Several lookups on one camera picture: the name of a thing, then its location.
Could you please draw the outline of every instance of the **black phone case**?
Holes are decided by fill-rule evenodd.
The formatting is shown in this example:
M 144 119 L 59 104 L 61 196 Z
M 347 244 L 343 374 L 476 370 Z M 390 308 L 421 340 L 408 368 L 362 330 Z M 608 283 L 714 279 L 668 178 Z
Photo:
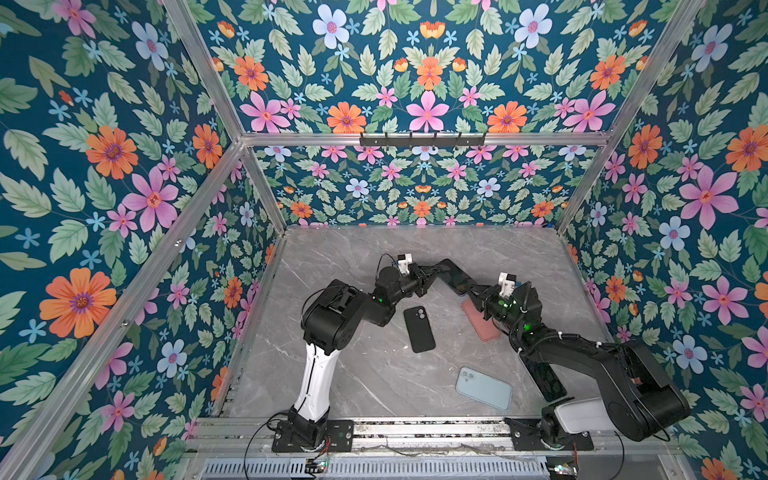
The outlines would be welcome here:
M 402 315 L 406 318 L 406 329 L 413 352 L 421 353 L 434 349 L 435 337 L 429 325 L 427 310 L 423 306 L 414 306 L 403 311 Z

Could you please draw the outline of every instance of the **metal vent grille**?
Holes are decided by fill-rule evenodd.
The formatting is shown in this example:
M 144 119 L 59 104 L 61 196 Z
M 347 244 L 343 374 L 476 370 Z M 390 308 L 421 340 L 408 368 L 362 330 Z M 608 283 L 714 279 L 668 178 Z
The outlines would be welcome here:
M 250 478 L 311 478 L 303 473 L 304 458 L 250 458 Z M 393 458 L 336 457 L 331 459 L 325 478 L 549 478 L 547 469 L 536 461 L 497 457 Z M 243 459 L 212 458 L 203 478 L 245 478 Z

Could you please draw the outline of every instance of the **light blue smartphone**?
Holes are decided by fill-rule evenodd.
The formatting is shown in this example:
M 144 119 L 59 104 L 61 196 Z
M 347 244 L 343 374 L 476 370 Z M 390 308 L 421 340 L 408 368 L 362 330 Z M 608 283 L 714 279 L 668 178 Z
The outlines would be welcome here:
M 465 366 L 458 373 L 456 392 L 495 409 L 507 411 L 511 406 L 511 385 Z

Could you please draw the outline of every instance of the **pink object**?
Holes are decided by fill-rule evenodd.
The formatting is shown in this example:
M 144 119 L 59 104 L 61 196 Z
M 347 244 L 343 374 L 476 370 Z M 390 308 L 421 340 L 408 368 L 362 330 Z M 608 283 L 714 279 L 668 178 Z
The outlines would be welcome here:
M 485 320 L 482 317 L 482 313 L 478 312 L 471 300 L 466 300 L 462 303 L 464 313 L 467 314 L 467 318 L 472 326 L 475 327 L 475 331 L 478 333 L 480 340 L 488 342 L 493 340 L 497 336 L 500 336 L 502 332 L 496 328 L 491 320 Z

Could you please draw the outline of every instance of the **black cable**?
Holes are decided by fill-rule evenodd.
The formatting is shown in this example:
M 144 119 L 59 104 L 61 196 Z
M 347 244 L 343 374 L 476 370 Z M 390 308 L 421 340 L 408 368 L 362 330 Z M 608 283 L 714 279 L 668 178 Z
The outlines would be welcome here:
M 248 449 L 250 449 L 250 444 L 251 444 L 251 442 L 253 442 L 253 439 L 255 439 L 255 438 L 256 438 L 256 434 L 259 432 L 259 430 L 261 430 L 262 428 L 264 428 L 264 426 L 265 426 L 265 425 L 267 425 L 267 428 L 268 428 L 268 429 L 270 429 L 270 430 L 273 430 L 272 428 L 270 428 L 270 427 L 268 426 L 268 424 L 269 424 L 270 422 L 272 422 L 272 421 L 275 419 L 275 417 L 277 417 L 278 415 L 286 415 L 286 416 L 287 416 L 287 415 L 288 415 L 288 412 L 278 412 L 278 413 L 275 413 L 274 415 L 272 415 L 271 417 L 269 417 L 269 418 L 266 420 L 266 422 L 264 422 L 264 423 L 262 423 L 261 425 L 259 425 L 259 428 L 258 428 L 258 429 L 256 429 L 256 431 L 253 433 L 253 436 L 251 436 L 251 437 L 250 437 L 250 440 L 248 441 L 248 446 L 245 448 L 245 453 L 243 453 L 243 472 L 245 472 L 245 478 L 246 478 L 246 480 L 250 480 L 250 478 L 248 477 L 248 466 L 246 465 L 246 462 L 247 462 L 247 457 L 248 457 Z

